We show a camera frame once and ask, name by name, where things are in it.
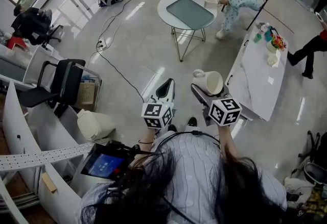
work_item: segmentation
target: patterned pajama pants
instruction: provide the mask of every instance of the patterned pajama pants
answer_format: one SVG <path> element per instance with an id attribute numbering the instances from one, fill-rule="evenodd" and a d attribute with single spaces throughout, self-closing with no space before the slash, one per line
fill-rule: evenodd
<path id="1" fill-rule="evenodd" d="M 228 0 L 228 5 L 224 9 L 225 17 L 222 29 L 226 32 L 230 30 L 239 15 L 239 9 L 241 7 L 248 7 L 259 11 L 263 3 L 263 0 Z"/>

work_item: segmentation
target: white sneaker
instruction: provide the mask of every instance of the white sneaker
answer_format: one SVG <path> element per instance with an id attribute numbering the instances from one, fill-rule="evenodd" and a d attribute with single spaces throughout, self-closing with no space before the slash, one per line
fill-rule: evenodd
<path id="1" fill-rule="evenodd" d="M 222 29 L 218 33 L 216 33 L 216 38 L 219 40 L 224 39 L 225 36 L 226 36 L 226 32 Z"/>

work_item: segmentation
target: white mug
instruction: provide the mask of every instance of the white mug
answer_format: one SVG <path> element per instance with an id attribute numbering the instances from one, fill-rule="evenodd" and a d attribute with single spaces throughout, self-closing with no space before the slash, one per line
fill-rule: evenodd
<path id="1" fill-rule="evenodd" d="M 196 69 L 193 72 L 193 77 L 193 83 L 208 94 L 216 95 L 223 89 L 224 81 L 217 71 L 204 72 Z"/>

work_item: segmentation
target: monitor screen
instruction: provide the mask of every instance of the monitor screen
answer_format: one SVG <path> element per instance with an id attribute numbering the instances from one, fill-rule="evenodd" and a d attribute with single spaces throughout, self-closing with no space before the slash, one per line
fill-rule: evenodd
<path id="1" fill-rule="evenodd" d="M 122 158 L 100 154 L 93 166 L 88 170 L 88 174 L 107 178 L 123 161 Z"/>

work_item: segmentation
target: glossy tile floor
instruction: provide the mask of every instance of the glossy tile floor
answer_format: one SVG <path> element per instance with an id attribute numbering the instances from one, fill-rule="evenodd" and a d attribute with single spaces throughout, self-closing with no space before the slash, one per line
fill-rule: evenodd
<path id="1" fill-rule="evenodd" d="M 62 42 L 52 42 L 59 53 L 67 58 L 87 60 L 95 51 L 96 42 L 105 21 L 117 14 L 122 4 L 99 8 L 97 0 L 85 0 L 90 6 L 76 8 L 69 0 L 50 0 L 46 8 L 54 12 L 55 23 L 64 25 Z M 255 13 L 244 9 L 233 32 L 223 41 L 215 39 L 220 28 L 221 12 L 215 22 L 206 29 L 207 41 L 201 48 L 180 63 L 177 57 L 170 27 L 158 16 L 160 0 L 132 0 L 110 28 L 102 35 L 107 42 L 113 39 L 117 26 L 121 25 L 109 49 L 102 54 L 142 93 L 144 98 L 151 89 L 157 88 L 167 78 L 176 82 L 174 124 L 183 130 L 191 116 L 196 116 L 204 126 L 202 105 L 190 91 L 192 71 L 197 68 L 216 70 L 226 78 L 239 51 L 246 27 Z M 283 31 L 288 34 L 290 52 L 295 52 L 321 31 L 317 18 L 296 0 L 270 0 L 260 19 L 273 18 L 282 21 Z M 269 122 L 257 119 L 249 121 L 234 138 L 240 153 L 254 159 L 271 171 L 279 180 L 289 175 L 297 163 L 297 154 L 307 142 L 307 131 L 325 131 L 327 103 L 327 71 L 325 57 L 316 54 L 314 79 L 304 79 L 301 73 L 304 62 L 297 67 L 286 66 L 282 88 Z M 98 72 L 104 86 L 98 112 L 112 116 L 116 123 L 115 137 L 128 145 L 135 144 L 146 131 L 141 119 L 142 100 L 136 91 L 101 56 L 94 55 L 89 68 Z M 216 134 L 216 129 L 209 129 Z"/>

